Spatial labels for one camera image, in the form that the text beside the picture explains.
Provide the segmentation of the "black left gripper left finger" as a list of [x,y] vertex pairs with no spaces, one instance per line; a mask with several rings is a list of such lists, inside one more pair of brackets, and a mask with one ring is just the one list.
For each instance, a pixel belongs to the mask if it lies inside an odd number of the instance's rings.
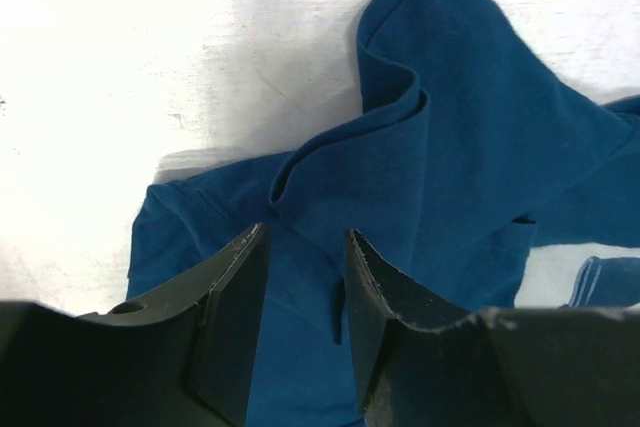
[[254,225],[105,314],[1,305],[5,426],[242,426],[269,268]]

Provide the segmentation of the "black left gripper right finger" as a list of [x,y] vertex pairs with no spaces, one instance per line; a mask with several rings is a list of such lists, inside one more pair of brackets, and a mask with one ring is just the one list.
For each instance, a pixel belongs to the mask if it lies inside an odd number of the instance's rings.
[[470,312],[345,240],[357,405],[369,426],[635,426],[639,315]]

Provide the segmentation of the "navy blue mickey t-shirt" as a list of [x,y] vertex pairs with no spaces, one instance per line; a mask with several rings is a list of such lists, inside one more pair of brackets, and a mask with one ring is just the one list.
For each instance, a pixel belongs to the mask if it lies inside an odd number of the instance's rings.
[[147,190],[128,296],[272,233],[247,422],[360,426],[344,235],[470,311],[639,302],[639,100],[560,81],[492,0],[372,0],[361,115],[292,152]]

